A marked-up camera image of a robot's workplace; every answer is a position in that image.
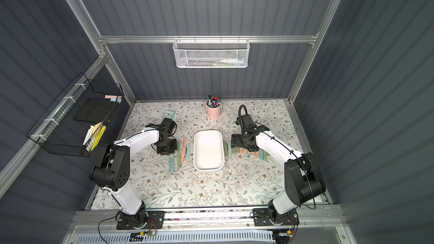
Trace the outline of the green celvinc knife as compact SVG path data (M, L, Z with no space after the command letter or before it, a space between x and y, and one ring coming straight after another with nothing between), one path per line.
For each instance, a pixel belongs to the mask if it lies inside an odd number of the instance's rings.
M182 165L182 142L177 142L177 155L176 155L176 169L179 169Z

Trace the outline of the teal celvinc knife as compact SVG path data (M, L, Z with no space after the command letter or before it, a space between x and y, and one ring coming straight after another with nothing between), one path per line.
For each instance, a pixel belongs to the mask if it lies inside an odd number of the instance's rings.
M262 149L259 151L259 158L261 161L264 161L264 151Z

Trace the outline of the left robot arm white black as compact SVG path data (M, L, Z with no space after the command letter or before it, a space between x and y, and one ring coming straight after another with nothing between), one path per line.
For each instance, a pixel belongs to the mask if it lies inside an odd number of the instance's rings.
M164 118L160 124L148 124L141 131L94 148L95 165L89 178L102 190L108 191L120 206L123 222L134 229L148 225L145 203L131 186L131 156L154 145L159 155L173 154L177 150L174 134L177 124Z

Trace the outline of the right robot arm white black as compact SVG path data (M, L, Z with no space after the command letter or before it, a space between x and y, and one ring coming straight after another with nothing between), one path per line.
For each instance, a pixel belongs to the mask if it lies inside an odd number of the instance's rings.
M231 136L231 148L263 150L283 166L284 191L269 202L265 220L273 225L296 225L296 208L327 189L315 155L297 151L278 139L267 126L253 121L245 105L238 108L236 124L241 133Z

